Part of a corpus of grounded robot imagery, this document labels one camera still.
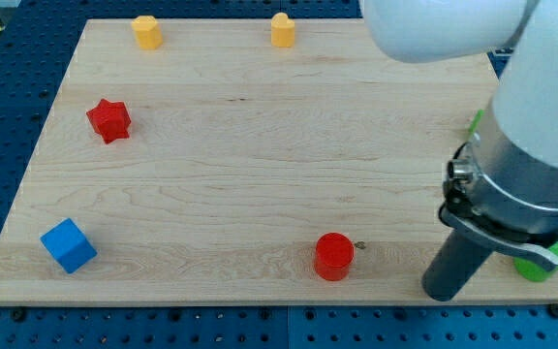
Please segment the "green block behind arm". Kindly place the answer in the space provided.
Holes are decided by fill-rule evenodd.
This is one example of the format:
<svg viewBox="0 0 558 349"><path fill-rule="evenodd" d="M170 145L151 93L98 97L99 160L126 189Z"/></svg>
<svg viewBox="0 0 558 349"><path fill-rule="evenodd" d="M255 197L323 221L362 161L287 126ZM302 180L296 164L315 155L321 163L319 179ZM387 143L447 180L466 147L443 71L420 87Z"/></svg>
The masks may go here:
<svg viewBox="0 0 558 349"><path fill-rule="evenodd" d="M483 114L484 114L484 110L478 110L476 112L469 126L469 135L473 135L476 132L479 123L481 121L481 118L483 117Z"/></svg>

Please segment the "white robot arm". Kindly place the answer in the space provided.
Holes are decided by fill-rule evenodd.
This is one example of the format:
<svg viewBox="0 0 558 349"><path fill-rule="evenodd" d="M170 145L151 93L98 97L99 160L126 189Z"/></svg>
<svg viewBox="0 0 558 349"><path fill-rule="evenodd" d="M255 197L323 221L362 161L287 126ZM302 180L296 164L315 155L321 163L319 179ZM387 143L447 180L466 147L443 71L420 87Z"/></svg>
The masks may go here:
<svg viewBox="0 0 558 349"><path fill-rule="evenodd" d="M494 252L558 267L558 1L359 7L379 49L401 62L512 51L476 129L448 163L439 216L451 232L429 272L472 272Z"/></svg>

